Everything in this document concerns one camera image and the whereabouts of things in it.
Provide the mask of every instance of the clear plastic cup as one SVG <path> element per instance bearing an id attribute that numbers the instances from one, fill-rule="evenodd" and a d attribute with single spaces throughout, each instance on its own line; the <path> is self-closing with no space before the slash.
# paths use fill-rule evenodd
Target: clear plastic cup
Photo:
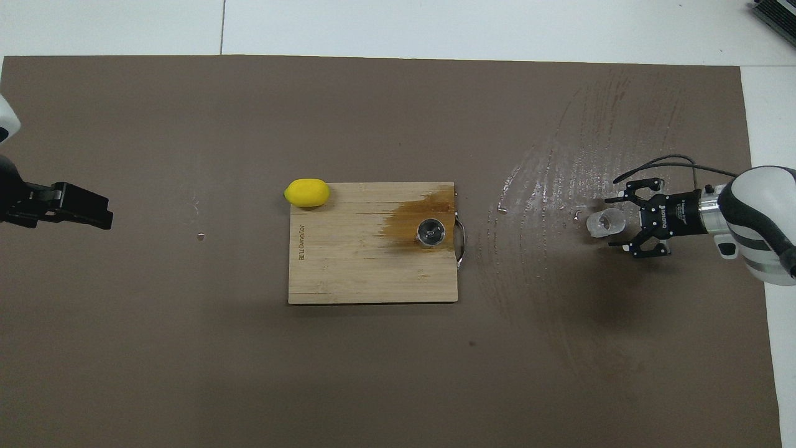
<path id="1" fill-rule="evenodd" d="M 598 211 L 586 219 L 586 228 L 594 238 L 618 234 L 625 230 L 626 224 L 625 214 L 615 208 Z"/>

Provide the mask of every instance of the white table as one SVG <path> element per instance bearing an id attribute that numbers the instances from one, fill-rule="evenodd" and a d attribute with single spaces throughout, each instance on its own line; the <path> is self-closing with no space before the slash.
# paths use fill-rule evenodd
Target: white table
<path id="1" fill-rule="evenodd" d="M 739 65 L 752 163 L 796 167 L 796 48 L 744 0 L 0 2 L 0 59 L 219 53 Z M 796 447 L 796 288 L 766 285 L 766 299 L 782 444 Z"/>

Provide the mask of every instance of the small metal piece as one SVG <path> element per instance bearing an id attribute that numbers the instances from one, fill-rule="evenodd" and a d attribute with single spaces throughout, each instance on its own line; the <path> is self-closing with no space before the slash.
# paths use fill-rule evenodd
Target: small metal piece
<path id="1" fill-rule="evenodd" d="M 417 239 L 423 246 L 434 247 L 445 239 L 445 226 L 437 219 L 426 219 L 417 226 Z"/>

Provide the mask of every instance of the cutting board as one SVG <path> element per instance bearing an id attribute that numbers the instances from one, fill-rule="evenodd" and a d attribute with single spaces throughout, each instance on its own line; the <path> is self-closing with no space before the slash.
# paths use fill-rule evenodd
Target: cutting board
<path id="1" fill-rule="evenodd" d="M 458 300 L 452 182 L 330 183 L 322 206 L 291 206 L 291 304 Z M 425 246 L 426 219 L 445 236 Z"/>

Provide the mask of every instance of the yellow lemon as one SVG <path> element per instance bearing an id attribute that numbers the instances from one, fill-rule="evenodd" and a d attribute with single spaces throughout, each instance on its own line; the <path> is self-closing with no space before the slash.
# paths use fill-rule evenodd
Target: yellow lemon
<path id="1" fill-rule="evenodd" d="M 322 206 L 328 198 L 329 186 L 321 179 L 296 179 L 285 190 L 285 199 L 297 207 Z"/>

